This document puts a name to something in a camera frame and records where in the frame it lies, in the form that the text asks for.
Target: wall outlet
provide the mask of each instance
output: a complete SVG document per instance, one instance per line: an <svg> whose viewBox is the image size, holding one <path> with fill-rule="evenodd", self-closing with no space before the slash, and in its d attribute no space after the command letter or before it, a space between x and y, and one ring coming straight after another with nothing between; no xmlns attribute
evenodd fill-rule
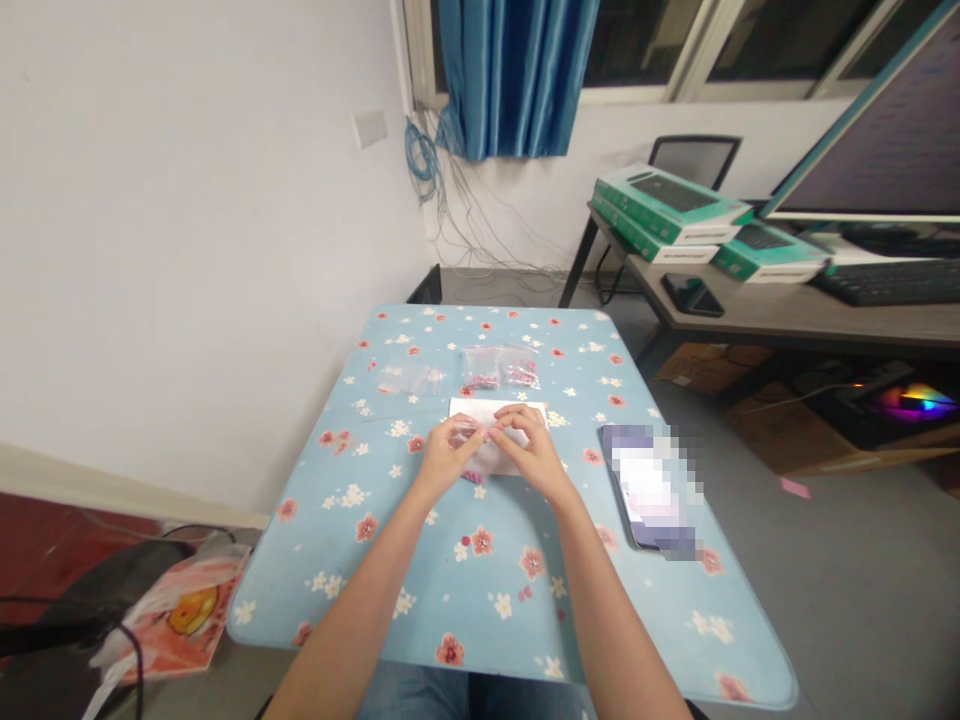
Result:
<svg viewBox="0 0 960 720"><path fill-rule="evenodd" d="M357 147L361 150L383 140L387 136L387 118L383 111L373 110L354 115L353 135L357 139Z"/></svg>

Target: hand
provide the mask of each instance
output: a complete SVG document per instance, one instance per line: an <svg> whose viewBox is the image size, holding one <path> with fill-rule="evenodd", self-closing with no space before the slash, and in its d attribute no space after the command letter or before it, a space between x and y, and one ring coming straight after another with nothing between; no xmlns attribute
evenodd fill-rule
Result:
<svg viewBox="0 0 960 720"><path fill-rule="evenodd" d="M476 430L465 431L462 428L458 429L457 425L476 425ZM455 435L468 434L469 438L465 442L454 440ZM420 473L417 475L414 487L424 488L439 498L453 487L460 473L463 472L467 460L486 441L486 428L469 415L457 413L447 418L430 431L423 465L420 466Z"/></svg>
<svg viewBox="0 0 960 720"><path fill-rule="evenodd" d="M490 438L516 463L523 477L547 502L553 505L573 489L539 410L517 403L500 408L493 416L497 418L497 424L490 428ZM521 430L530 439L526 448L517 445L503 432L508 427Z"/></svg>

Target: desk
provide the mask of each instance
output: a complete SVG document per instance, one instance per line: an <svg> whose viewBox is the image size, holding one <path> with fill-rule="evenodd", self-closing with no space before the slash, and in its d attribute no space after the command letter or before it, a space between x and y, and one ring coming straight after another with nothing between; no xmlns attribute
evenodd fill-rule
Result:
<svg viewBox="0 0 960 720"><path fill-rule="evenodd" d="M792 706L790 663L708 505L697 508L703 563L667 562L628 544L611 478L594 454L602 452L598 430L662 421L610 318L586 310L374 310L233 599L231 636L280 648L302 641L370 547L357 540L358 523L369 514L382 527L410 487L419 439L460 390L461 348L520 341L539 343L542 390L477 396L549 403L560 457L680 690L694 700L748 695L764 707ZM440 369L438 396L378 392L379 369L410 357ZM480 532L492 539L490 554L474 552ZM546 572L529 575L528 555L542 558ZM556 521L522 479L493 477L480 488L460 481L440 500L382 657L436 666L447 633L463 646L465 670L585 682Z"/></svg>
<svg viewBox="0 0 960 720"><path fill-rule="evenodd" d="M560 300L568 305L597 231L611 239L616 230L590 208L590 218ZM638 364L651 377L685 342L729 342L783 349L956 360L960 357L960 305L900 305L858 308L810 285L750 284L713 265L657 265L630 254L626 265L660 320ZM677 310L660 278L687 273L702 277L724 307L723 317Z"/></svg>

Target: blue curtain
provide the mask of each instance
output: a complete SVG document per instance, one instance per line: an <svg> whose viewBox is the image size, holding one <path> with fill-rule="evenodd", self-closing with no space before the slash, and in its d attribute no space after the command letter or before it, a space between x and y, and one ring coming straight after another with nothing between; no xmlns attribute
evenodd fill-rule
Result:
<svg viewBox="0 0 960 720"><path fill-rule="evenodd" d="M566 155L600 0L439 3L440 143L474 162Z"/></svg>

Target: computer monitor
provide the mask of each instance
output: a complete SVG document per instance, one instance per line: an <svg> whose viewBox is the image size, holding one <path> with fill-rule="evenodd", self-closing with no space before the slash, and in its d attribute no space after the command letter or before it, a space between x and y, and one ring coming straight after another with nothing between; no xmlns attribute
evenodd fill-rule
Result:
<svg viewBox="0 0 960 720"><path fill-rule="evenodd" d="M960 222L960 2L935 10L761 217Z"/></svg>

